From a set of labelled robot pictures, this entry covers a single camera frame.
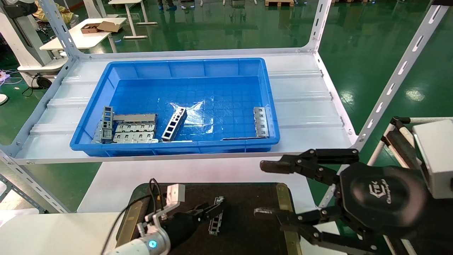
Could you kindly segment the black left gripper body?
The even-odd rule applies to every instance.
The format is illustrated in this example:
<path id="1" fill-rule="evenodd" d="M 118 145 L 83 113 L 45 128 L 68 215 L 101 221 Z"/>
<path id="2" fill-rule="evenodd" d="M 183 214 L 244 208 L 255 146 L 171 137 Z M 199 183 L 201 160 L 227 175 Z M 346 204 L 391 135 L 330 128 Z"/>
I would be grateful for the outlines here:
<path id="1" fill-rule="evenodd" d="M 200 225 L 200 217 L 186 212 L 177 212 L 165 220 L 165 231 L 171 245 L 187 241 Z"/>

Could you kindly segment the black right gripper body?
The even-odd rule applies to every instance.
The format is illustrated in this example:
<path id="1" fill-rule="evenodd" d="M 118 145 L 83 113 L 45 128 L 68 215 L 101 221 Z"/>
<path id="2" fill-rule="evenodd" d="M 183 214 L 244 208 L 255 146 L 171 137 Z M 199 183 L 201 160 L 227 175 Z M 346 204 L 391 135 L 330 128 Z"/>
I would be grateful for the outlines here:
<path id="1" fill-rule="evenodd" d="M 351 164 L 339 176 L 345 217 L 366 231 L 410 236 L 430 202 L 423 177 L 397 166 Z"/>

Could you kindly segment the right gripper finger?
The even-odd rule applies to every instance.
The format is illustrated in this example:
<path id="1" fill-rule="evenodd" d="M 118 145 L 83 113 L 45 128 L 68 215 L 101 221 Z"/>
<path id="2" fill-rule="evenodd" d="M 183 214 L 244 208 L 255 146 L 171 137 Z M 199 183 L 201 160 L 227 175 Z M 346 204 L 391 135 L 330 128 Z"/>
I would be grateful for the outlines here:
<path id="1" fill-rule="evenodd" d="M 356 149 L 309 149 L 299 155 L 282 155 L 278 161 L 261 161 L 267 173 L 297 173 L 325 185 L 340 183 L 340 177 L 326 165 L 350 165 L 359 161 Z"/>
<path id="2" fill-rule="evenodd" d="M 378 248 L 365 237 L 353 239 L 347 236 L 322 232 L 315 226 L 327 222 L 346 219 L 341 207 L 330 206 L 321 210 L 311 210 L 296 214 L 289 210 L 259 207 L 254 210 L 254 216 L 267 220 L 276 220 L 281 231 L 298 234 L 311 245 L 347 254 L 376 254 Z"/>

